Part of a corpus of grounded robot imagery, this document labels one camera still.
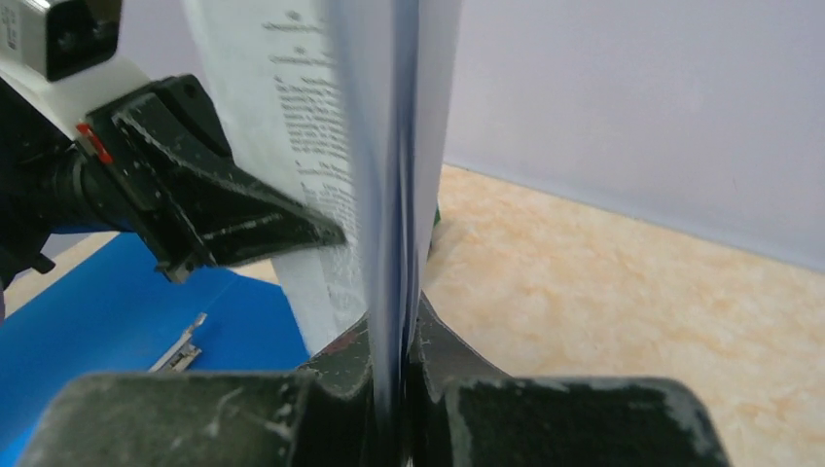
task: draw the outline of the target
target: sheet of paper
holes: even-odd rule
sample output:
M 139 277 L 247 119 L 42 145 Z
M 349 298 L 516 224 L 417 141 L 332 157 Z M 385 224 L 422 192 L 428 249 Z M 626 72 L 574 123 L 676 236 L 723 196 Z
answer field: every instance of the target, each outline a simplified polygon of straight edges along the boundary
M 436 211 L 460 0 L 326 6 L 364 227 L 377 420 L 393 436 Z
M 307 350 L 316 353 L 366 310 L 349 144 L 323 9 L 312 0 L 185 6 L 235 162 L 336 219 L 353 240 L 272 260 Z

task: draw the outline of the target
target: white backdrop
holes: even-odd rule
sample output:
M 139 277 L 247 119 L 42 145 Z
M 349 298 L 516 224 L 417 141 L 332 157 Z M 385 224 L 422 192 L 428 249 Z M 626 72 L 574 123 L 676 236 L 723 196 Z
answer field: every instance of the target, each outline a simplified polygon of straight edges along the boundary
M 125 3 L 198 74 L 179 0 Z M 453 89 L 452 163 L 825 270 L 825 1 L 465 0 Z

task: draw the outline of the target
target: blue folder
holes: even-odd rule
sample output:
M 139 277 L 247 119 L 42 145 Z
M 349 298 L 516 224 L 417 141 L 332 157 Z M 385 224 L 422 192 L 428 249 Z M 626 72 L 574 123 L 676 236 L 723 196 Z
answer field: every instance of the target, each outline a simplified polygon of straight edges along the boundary
M 175 285 L 155 263 L 121 234 L 0 326 L 0 467 L 69 380 L 148 370 L 202 312 L 193 370 L 288 371 L 308 358 L 280 287 L 224 269 Z

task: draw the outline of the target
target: beige table surface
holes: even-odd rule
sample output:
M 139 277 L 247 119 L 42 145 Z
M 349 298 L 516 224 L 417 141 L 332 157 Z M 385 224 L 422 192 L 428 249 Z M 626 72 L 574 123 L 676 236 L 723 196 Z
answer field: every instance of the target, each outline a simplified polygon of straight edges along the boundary
M 424 290 L 514 375 L 688 384 L 737 466 L 825 466 L 825 276 L 446 167 Z M 14 310 L 112 238 L 7 291 Z M 240 273 L 276 282 L 269 263 Z

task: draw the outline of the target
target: metal clip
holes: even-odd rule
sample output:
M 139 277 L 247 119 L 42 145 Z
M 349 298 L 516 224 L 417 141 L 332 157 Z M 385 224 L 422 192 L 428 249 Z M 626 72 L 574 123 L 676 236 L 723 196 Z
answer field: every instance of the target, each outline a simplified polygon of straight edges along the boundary
M 189 368 L 192 362 L 202 353 L 202 350 L 192 344 L 192 333 L 195 328 L 203 324 L 206 320 L 206 313 L 201 313 L 180 339 L 170 347 L 163 356 L 152 365 L 149 373 L 155 372 L 175 372 L 180 373 Z

